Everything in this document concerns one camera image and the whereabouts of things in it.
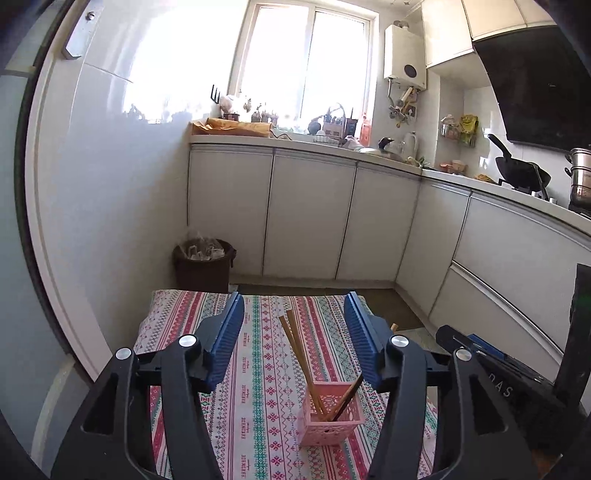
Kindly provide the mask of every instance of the patterned tablecloth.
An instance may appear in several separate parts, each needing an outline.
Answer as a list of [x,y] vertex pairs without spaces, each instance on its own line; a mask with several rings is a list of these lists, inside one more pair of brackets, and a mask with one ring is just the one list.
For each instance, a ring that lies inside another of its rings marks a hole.
[[[146,353],[197,328],[220,313],[228,295],[158,290],[139,328],[134,350]],[[366,422],[339,446],[299,448],[296,417],[306,389],[304,375],[285,337],[278,312],[293,309],[316,381],[354,381],[355,351],[343,318],[343,297],[245,296],[242,330],[225,379],[201,402],[225,480],[365,479],[378,442],[387,395],[367,384],[359,389]],[[172,478],[160,389],[151,391],[152,438],[157,471]],[[431,472],[437,424],[427,404],[418,477]]]

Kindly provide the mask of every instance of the utensil holder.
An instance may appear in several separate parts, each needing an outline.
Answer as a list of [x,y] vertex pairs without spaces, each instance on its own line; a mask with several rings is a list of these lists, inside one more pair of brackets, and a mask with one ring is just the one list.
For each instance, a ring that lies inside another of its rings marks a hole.
[[[340,400],[351,386],[348,382],[314,382],[327,411]],[[310,392],[306,394],[297,417],[298,443],[300,446],[338,445],[344,442],[358,425],[365,423],[357,395],[351,400],[338,421],[320,421]]]

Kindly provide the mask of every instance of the door frame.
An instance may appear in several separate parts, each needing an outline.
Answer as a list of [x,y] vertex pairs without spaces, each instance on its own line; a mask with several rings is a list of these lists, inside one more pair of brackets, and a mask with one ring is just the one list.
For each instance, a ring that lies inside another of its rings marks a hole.
[[44,229],[51,228],[51,219],[43,216],[45,175],[65,143],[85,59],[66,60],[61,49],[86,4],[85,0],[74,0],[40,66],[27,126],[24,170],[28,226],[41,281],[72,351],[90,378],[96,380],[112,352],[65,256],[59,247],[48,248]]

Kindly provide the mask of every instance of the wok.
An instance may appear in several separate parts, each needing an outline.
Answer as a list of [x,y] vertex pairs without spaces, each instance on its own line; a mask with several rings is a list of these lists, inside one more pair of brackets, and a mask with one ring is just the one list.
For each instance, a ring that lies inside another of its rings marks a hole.
[[505,181],[515,189],[542,192],[542,198],[548,200],[546,187],[552,178],[550,174],[542,170],[536,163],[513,158],[507,147],[493,134],[488,134],[488,138],[503,152],[503,156],[497,157],[495,160]]

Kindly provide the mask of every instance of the floor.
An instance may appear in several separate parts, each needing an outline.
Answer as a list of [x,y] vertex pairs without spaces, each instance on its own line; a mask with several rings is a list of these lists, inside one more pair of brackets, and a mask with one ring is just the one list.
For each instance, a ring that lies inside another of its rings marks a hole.
[[[265,285],[240,285],[238,291],[243,295],[278,295],[278,296],[311,296],[347,295],[350,290],[339,288],[297,288],[268,287]],[[406,305],[400,295],[389,288],[360,288],[355,290],[363,296],[374,315],[385,319],[389,325],[396,323],[398,330],[422,328],[413,311]]]

